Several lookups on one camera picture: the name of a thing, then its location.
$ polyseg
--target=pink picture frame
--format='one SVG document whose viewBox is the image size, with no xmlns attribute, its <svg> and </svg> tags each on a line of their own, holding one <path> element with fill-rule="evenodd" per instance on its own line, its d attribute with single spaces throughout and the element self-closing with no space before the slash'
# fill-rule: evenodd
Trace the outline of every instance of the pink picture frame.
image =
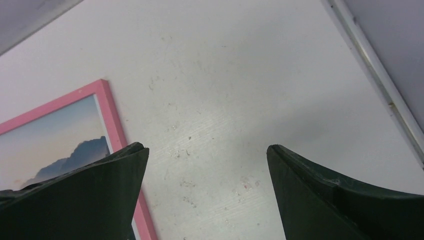
<svg viewBox="0 0 424 240">
<path fill-rule="evenodd" d="M 96 80 L 31 111 L 0 123 L 0 136 L 89 96 L 95 96 L 97 100 L 99 112 L 112 148 L 111 152 L 116 152 L 127 146 L 111 89 L 108 81 L 104 79 Z M 154 224 L 142 190 L 140 190 L 135 206 L 134 221 L 141 240 L 157 240 Z"/>
</svg>

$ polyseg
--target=sky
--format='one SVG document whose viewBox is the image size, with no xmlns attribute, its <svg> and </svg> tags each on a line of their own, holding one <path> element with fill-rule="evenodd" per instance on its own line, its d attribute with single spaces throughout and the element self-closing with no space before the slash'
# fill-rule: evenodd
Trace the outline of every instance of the sky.
<svg viewBox="0 0 424 240">
<path fill-rule="evenodd" d="M 0 190 L 19 190 L 28 179 L 77 145 L 104 136 L 94 96 L 0 135 Z"/>
</svg>

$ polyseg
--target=framed picture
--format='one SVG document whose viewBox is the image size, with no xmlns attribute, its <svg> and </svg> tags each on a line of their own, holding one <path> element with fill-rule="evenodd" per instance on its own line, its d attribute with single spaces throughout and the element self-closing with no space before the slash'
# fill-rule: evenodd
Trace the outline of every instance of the framed picture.
<svg viewBox="0 0 424 240">
<path fill-rule="evenodd" d="M 20 190 L 127 145 L 109 84 L 100 79 L 0 124 L 0 190 Z M 140 191 L 128 239 L 157 240 Z"/>
</svg>

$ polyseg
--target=stain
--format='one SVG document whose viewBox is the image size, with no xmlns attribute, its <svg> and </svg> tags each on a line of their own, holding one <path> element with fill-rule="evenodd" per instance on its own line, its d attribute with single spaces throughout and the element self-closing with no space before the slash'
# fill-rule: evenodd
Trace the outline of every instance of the stain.
<svg viewBox="0 0 424 240">
<path fill-rule="evenodd" d="M 230 224 L 230 222 L 228 221 L 228 219 L 225 219 L 225 223 L 226 223 L 227 227 L 229 227 L 229 228 L 234 228 L 235 227 L 234 224 Z"/>
<path fill-rule="evenodd" d="M 150 78 L 150 84 L 148 85 L 148 88 L 153 91 L 153 86 L 154 86 L 153 79 Z"/>
<path fill-rule="evenodd" d="M 153 209 L 156 209 L 157 207 L 159 207 L 161 204 L 159 202 L 156 202 L 153 206 L 151 206 Z"/>
<path fill-rule="evenodd" d="M 172 130 L 177 130 L 178 126 L 180 125 L 179 121 L 176 121 L 176 123 L 172 126 Z"/>
<path fill-rule="evenodd" d="M 246 189 L 246 192 L 249 192 L 253 188 L 248 177 L 242 176 L 240 178 L 240 183 L 243 185 L 244 189 Z"/>
<path fill-rule="evenodd" d="M 232 192 L 235 193 L 237 196 L 241 196 L 240 193 L 235 188 L 232 189 Z"/>
<path fill-rule="evenodd" d="M 192 201 L 190 197 L 183 197 L 182 200 L 191 205 L 192 208 L 197 208 L 198 206 Z"/>
<path fill-rule="evenodd" d="M 179 182 L 179 186 L 180 187 L 185 187 L 185 188 L 194 188 L 196 187 L 196 183 L 192 182 L 192 181 L 186 181 L 184 178 L 181 180 L 181 182 Z"/>
<path fill-rule="evenodd" d="M 178 110 L 178 106 L 174 103 L 174 104 L 172 104 L 172 103 L 170 103 L 170 102 L 168 102 L 168 107 L 171 107 L 171 106 L 174 106 L 175 107 L 175 110 Z"/>
</svg>

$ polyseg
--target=mountain silhouette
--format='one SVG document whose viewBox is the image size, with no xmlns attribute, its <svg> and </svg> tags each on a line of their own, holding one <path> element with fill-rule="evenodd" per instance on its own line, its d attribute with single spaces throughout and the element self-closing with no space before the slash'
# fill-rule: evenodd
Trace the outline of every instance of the mountain silhouette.
<svg viewBox="0 0 424 240">
<path fill-rule="evenodd" d="M 52 164 L 41 168 L 34 178 L 27 180 L 21 188 L 55 178 L 72 170 L 81 168 L 87 164 L 98 161 L 110 155 L 106 137 L 83 141 L 69 157 L 61 158 Z"/>
</svg>

